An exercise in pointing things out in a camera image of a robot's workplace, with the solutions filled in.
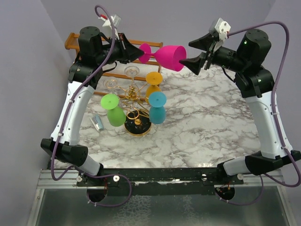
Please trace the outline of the pink plastic goblet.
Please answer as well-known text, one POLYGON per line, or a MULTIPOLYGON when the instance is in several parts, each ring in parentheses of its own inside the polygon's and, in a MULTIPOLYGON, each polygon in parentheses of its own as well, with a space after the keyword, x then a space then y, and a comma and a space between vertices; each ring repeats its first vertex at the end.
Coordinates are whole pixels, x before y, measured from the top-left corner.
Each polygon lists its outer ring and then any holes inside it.
POLYGON ((151 57, 154 57, 162 67, 176 72, 180 71, 184 67, 184 65, 180 63, 180 60, 186 59, 187 56, 184 46, 163 46, 155 53, 152 53, 150 45, 143 43, 139 49, 144 51, 144 55, 138 58, 140 62, 145 64, 151 57))

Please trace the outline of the clear wine glass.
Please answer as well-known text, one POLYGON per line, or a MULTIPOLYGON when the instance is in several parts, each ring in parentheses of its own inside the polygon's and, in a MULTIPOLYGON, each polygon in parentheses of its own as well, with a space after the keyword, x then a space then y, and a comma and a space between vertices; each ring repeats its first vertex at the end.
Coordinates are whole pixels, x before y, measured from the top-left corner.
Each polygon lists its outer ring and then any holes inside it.
POLYGON ((115 79, 109 79, 103 82, 108 93, 117 94, 118 83, 115 79))
POLYGON ((138 87, 135 83, 135 77, 139 75, 139 68, 136 66, 128 66, 124 69, 124 75, 131 79, 131 84, 129 85, 130 88, 138 87))

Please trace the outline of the orange plastic goblet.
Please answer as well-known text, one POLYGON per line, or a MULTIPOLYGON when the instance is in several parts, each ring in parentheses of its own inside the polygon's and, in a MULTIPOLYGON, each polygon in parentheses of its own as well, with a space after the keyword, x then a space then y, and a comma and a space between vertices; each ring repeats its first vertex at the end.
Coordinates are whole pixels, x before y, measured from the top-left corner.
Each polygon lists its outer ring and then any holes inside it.
POLYGON ((149 87, 146 90, 146 102, 148 103, 148 98, 151 93, 161 91, 159 84, 163 81, 163 77, 158 72, 150 72, 146 75, 146 82, 149 84, 149 87))

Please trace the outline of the blue plastic goblet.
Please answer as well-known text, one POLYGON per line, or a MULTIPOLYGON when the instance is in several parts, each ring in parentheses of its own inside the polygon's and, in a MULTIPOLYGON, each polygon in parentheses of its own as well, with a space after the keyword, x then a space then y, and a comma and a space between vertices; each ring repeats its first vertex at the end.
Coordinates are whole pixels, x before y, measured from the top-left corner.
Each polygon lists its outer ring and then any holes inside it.
POLYGON ((153 124, 162 124, 166 119, 166 96, 161 91, 156 91, 150 94, 148 98, 151 108, 149 110, 149 119, 153 124))

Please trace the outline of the green plastic goblet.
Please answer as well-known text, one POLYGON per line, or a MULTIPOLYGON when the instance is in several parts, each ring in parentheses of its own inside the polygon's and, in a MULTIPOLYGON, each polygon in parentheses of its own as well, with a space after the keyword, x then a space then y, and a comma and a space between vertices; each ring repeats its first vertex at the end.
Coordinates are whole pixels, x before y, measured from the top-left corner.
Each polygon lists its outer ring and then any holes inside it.
POLYGON ((106 94, 101 99, 102 108, 107 110, 110 125, 119 127, 126 121, 124 110, 119 106, 119 97, 115 94, 106 94))

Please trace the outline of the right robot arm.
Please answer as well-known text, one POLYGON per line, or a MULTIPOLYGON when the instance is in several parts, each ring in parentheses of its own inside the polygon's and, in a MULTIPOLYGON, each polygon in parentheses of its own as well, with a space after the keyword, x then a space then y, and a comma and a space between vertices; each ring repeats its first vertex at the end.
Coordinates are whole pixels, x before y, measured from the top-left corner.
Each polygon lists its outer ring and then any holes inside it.
POLYGON ((199 74, 210 65, 220 66, 235 72, 234 83, 240 90, 253 115, 260 139, 260 151, 222 162, 217 165, 216 179, 227 184, 236 174, 260 175, 290 164, 301 158, 299 151, 289 143, 281 145, 272 111, 271 95, 274 79, 262 63, 271 48, 268 35, 260 29, 246 31, 237 50, 217 45, 217 36, 210 33, 190 41, 189 46, 202 52, 194 58, 180 60, 180 63, 199 74))

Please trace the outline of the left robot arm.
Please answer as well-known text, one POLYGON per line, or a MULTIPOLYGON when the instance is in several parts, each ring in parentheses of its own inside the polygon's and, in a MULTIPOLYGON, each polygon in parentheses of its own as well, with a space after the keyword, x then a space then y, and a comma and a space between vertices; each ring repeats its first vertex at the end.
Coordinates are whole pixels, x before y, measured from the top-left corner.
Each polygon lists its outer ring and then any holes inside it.
POLYGON ((87 26, 80 30, 79 52, 69 69, 68 90, 63 109, 50 138, 41 141, 41 148, 51 156, 78 167, 88 174, 88 181, 98 186, 103 182, 103 165, 88 154, 86 146, 79 145, 79 129, 103 67, 116 61, 127 64, 144 53, 126 38, 117 33, 114 38, 104 35, 97 27, 87 26))

